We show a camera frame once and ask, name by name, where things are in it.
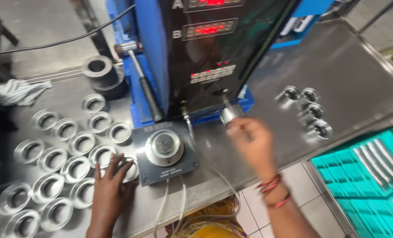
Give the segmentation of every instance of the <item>metal plate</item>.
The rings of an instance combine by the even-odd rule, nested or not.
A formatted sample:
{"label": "metal plate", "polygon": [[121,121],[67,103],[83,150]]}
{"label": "metal plate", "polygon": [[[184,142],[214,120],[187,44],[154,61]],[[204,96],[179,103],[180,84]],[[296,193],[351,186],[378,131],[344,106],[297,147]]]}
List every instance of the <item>metal plate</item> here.
{"label": "metal plate", "polygon": [[[175,132],[184,144],[182,158],[176,164],[169,167],[158,167],[152,164],[145,153],[147,138],[163,129]],[[139,178],[142,186],[147,186],[200,168],[198,156],[191,146],[188,127],[184,122],[163,122],[149,127],[134,129],[133,144],[135,145],[136,157],[138,158]]]}

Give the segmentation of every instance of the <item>woman's right hand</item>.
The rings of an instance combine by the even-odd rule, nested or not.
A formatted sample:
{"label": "woman's right hand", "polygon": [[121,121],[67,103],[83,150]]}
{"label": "woman's right hand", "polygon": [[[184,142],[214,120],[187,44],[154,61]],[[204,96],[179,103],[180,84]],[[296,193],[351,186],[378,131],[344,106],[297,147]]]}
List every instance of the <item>woman's right hand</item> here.
{"label": "woman's right hand", "polygon": [[273,133],[262,122],[238,117],[231,121],[227,133],[263,180],[267,181],[278,173],[273,156]]}

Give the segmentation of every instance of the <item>black control panel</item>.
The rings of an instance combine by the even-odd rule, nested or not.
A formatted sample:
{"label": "black control panel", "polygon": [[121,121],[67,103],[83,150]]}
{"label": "black control panel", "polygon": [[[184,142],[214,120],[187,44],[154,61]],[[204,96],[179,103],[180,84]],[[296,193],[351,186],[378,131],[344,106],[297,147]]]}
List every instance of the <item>black control panel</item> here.
{"label": "black control panel", "polygon": [[300,0],[158,0],[168,47],[168,118],[236,100]]}

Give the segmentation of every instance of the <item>teal plastic crate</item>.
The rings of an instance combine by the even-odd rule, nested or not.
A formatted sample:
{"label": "teal plastic crate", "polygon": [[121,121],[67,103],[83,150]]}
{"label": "teal plastic crate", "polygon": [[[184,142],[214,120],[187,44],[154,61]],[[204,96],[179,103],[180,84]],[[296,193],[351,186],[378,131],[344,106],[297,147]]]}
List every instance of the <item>teal plastic crate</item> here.
{"label": "teal plastic crate", "polygon": [[379,138],[393,155],[393,128],[391,128],[362,141],[354,140],[340,150],[333,150],[311,160],[334,197],[388,198],[393,195],[393,184],[382,189],[352,150],[376,138]]}
{"label": "teal plastic crate", "polygon": [[388,199],[337,199],[361,238],[393,238],[393,196]]}

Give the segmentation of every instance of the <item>black cable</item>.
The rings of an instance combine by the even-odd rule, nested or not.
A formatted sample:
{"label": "black cable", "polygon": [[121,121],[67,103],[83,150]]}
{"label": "black cable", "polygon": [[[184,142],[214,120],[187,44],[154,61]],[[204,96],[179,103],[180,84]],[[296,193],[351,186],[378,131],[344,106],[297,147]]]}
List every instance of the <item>black cable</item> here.
{"label": "black cable", "polygon": [[81,36],[78,36],[78,37],[75,37],[75,38],[72,38],[72,39],[68,39],[68,40],[65,40],[65,41],[59,41],[59,42],[56,42],[56,43],[48,44],[48,45],[41,45],[41,46],[34,46],[34,47],[26,47],[26,48],[21,48],[21,49],[15,49],[15,50],[0,51],[0,54],[13,53],[13,52],[19,52],[19,51],[25,51],[25,50],[43,49],[43,48],[48,48],[48,47],[51,47],[51,46],[61,45],[61,44],[64,44],[64,43],[69,43],[69,42],[72,42],[72,41],[80,40],[82,38],[85,38],[87,36],[90,36],[90,35],[94,34],[95,32],[97,32],[97,31],[103,29],[104,27],[110,25],[111,23],[115,22],[120,17],[122,17],[126,13],[130,12],[130,10],[132,10],[134,7],[135,7],[135,4],[131,5],[129,8],[127,8],[124,12],[120,13],[118,16],[113,18],[111,21],[103,24],[102,26],[100,26],[100,27],[98,27],[98,28],[96,28],[94,30],[89,31],[88,33],[86,33],[84,35],[81,35]]}

